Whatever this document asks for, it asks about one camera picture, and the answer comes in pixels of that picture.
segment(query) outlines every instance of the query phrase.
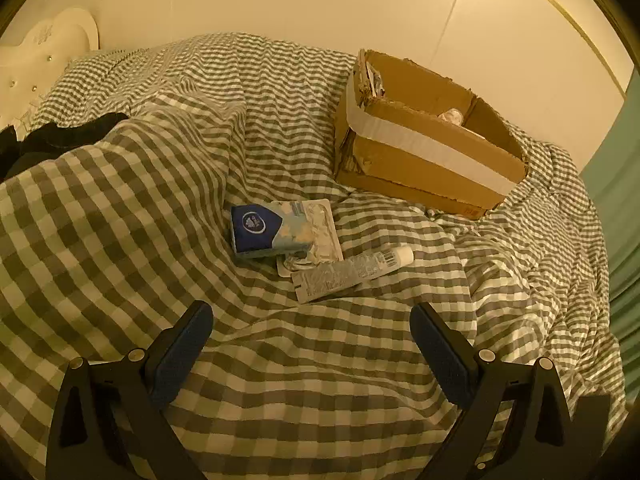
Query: logo on tissue pack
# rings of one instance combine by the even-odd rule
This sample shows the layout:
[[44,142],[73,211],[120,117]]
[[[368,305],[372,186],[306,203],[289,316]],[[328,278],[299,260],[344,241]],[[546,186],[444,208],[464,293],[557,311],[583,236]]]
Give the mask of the logo on tissue pack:
[[242,215],[242,226],[254,235],[263,233],[267,228],[264,220],[255,211],[249,211],[248,213],[244,213]]

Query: open cardboard box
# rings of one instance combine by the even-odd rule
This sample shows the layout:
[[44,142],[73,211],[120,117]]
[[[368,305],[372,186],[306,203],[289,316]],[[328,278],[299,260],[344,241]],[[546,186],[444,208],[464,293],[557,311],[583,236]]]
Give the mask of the open cardboard box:
[[[382,76],[376,95],[366,63]],[[456,108],[462,126],[439,118]],[[527,174],[520,145],[471,90],[408,59],[361,50],[335,116],[336,180],[480,218]]]

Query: tube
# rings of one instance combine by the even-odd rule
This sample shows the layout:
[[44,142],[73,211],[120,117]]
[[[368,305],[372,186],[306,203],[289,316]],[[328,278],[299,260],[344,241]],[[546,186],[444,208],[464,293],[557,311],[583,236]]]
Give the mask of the tube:
[[413,263],[414,252],[408,245],[384,251],[368,252],[343,262],[321,264],[315,269],[291,274],[300,303],[322,298],[345,288],[384,276]]

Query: metal screw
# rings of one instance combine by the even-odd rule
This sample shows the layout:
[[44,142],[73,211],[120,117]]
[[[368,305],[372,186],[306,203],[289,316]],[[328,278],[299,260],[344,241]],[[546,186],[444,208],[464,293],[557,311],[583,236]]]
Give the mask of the metal screw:
[[542,366],[545,370],[551,370],[551,368],[554,367],[554,364],[551,361],[551,359],[547,359],[546,357],[543,357],[538,362],[540,363],[540,366]]
[[69,368],[71,368],[72,370],[77,370],[82,366],[82,363],[84,363],[84,359],[82,359],[81,357],[74,357],[69,362]]
[[138,362],[141,361],[145,356],[145,351],[142,348],[134,348],[131,352],[129,352],[129,355],[127,356],[129,358],[129,361],[132,362]]
[[495,354],[491,352],[488,348],[483,348],[478,352],[478,357],[482,359],[485,363],[490,363],[495,360]]

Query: plaid fabric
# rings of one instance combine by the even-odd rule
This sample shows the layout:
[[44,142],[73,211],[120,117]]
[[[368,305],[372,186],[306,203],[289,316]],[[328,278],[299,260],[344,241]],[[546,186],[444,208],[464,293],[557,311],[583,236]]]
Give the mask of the plaid fabric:
[[[68,361],[146,347],[194,299],[217,321],[166,418],[210,478],[414,478],[458,414],[409,334],[420,301],[502,359],[551,358],[571,408],[609,392],[619,427],[606,250],[569,156],[514,128],[529,176],[476,222],[340,186],[353,61],[225,34],[99,52],[59,79],[34,126],[131,119],[0,186],[0,428],[36,479]],[[231,205],[316,198],[345,257],[404,242],[415,262],[300,305],[273,258],[233,258]]]

